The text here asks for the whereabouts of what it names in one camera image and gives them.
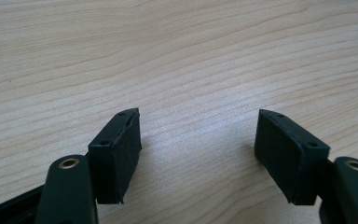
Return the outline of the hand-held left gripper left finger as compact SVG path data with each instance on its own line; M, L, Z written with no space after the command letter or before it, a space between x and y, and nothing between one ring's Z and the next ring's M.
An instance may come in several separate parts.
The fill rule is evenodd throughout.
M115 114L89 143L87 157L98 204L123 203L142 150L140 113Z

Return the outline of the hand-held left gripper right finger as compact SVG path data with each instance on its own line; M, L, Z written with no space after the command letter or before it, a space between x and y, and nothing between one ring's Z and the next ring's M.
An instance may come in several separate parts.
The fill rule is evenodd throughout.
M285 115L259 110L255 156L289 203L314 205L317 171L327 161L329 150L330 146Z

